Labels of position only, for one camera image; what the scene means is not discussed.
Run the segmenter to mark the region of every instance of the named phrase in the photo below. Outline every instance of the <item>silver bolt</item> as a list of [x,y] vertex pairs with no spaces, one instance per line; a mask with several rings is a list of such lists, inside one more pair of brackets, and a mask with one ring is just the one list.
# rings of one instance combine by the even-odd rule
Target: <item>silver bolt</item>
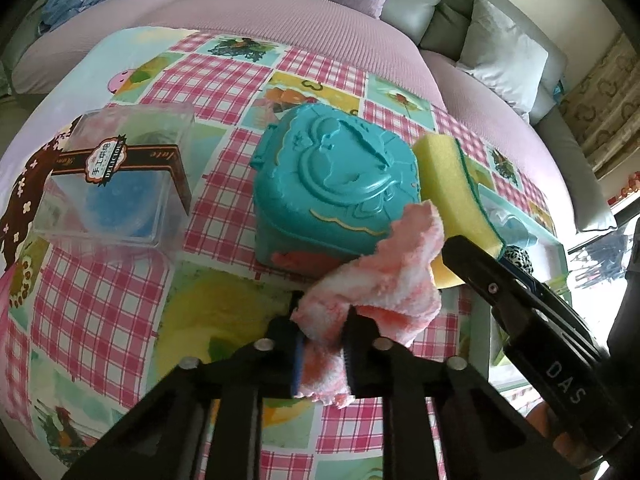
[[381,352],[386,352],[387,350],[391,350],[391,347],[394,345],[394,342],[391,339],[386,337],[379,337],[373,341],[373,348],[376,350],[380,350]]
[[183,370],[193,370],[194,368],[197,368],[199,364],[200,359],[197,357],[183,357],[180,359],[178,366]]
[[447,366],[452,370],[464,370],[466,368],[466,360],[460,356],[454,355],[447,359]]
[[269,339],[268,337],[258,339],[258,341],[254,343],[254,348],[260,352],[271,352],[274,346],[275,343],[273,342],[273,339]]

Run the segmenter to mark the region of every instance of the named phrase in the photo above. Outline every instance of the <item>curtain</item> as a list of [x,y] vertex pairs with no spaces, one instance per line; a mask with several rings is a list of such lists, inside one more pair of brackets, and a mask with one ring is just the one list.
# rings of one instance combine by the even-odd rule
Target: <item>curtain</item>
[[640,62],[624,34],[560,104],[598,178],[640,149]]

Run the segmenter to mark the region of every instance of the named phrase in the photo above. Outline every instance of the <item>yellow wavy trim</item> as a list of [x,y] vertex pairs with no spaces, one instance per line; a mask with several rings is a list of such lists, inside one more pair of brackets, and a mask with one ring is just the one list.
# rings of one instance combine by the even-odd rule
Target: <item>yellow wavy trim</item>
[[369,229],[368,227],[354,227],[351,225],[347,225],[345,224],[342,220],[340,220],[339,218],[326,218],[318,213],[316,213],[313,209],[310,209],[309,212],[315,216],[318,220],[321,220],[322,222],[333,222],[335,224],[338,224],[340,227],[347,229],[349,231],[363,231],[371,236],[382,236],[384,234],[386,234],[386,231],[372,231],[371,229]]

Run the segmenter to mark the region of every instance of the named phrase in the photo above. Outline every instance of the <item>teal object in tray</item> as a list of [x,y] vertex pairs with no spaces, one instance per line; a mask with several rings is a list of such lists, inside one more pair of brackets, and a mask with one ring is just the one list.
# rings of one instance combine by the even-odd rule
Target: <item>teal object in tray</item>
[[251,167],[256,258],[313,277],[372,254],[404,206],[420,202],[409,145],[323,104],[268,126]]

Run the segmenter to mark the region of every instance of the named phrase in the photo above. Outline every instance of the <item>sponge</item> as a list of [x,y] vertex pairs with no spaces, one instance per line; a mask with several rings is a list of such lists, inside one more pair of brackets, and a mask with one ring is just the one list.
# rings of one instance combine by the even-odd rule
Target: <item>sponge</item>
[[[450,136],[427,134],[413,146],[418,160],[420,197],[438,208],[445,240],[464,235],[494,258],[500,258],[504,241],[489,222],[480,204],[478,188],[471,179],[459,142]],[[431,263],[438,288],[463,282],[442,262],[439,254]]]

